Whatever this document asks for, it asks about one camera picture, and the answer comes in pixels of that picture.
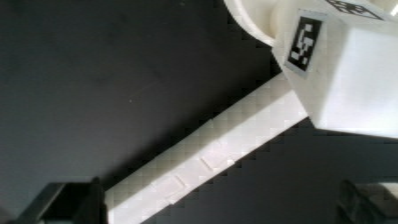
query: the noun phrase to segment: white plastic edge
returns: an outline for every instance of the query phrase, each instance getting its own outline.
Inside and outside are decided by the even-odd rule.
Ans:
[[[279,74],[107,191],[110,224],[135,224],[307,117]]]
[[[259,29],[259,27],[258,27],[258,25],[256,25],[256,23],[254,23],[254,21],[251,19],[251,16],[249,16],[247,9],[243,7],[242,1],[245,1],[245,0],[224,0],[229,13],[233,15],[233,18],[235,18],[235,20],[236,20],[236,22],[238,22],[243,30],[252,35],[252,37],[265,44],[268,44],[270,46],[274,46],[275,38],[270,37],[265,34],[263,30]]]

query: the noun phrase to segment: black object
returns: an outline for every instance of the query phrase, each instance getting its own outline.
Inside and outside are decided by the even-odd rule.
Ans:
[[[398,217],[389,214],[391,209],[386,213],[387,204],[371,200],[382,193],[380,189],[377,183],[359,184],[348,180],[341,181],[336,224],[398,224]]]
[[[44,224],[107,224],[105,191],[91,183],[68,183],[41,216]]]

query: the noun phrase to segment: white strip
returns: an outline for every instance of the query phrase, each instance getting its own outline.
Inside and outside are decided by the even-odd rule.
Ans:
[[[110,224],[137,224],[307,117],[282,74],[107,191]]]
[[[398,4],[396,4],[394,9],[391,11],[391,15],[396,16],[396,14],[398,14]]]

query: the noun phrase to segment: dark floor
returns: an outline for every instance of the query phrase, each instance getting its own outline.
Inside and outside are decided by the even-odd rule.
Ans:
[[[222,0],[0,0],[0,223],[107,187],[277,73]]]

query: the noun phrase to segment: black surface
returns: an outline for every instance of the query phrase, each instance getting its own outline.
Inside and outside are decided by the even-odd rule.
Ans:
[[[110,187],[277,68],[220,0],[2,0],[0,33],[12,217],[50,182]]]

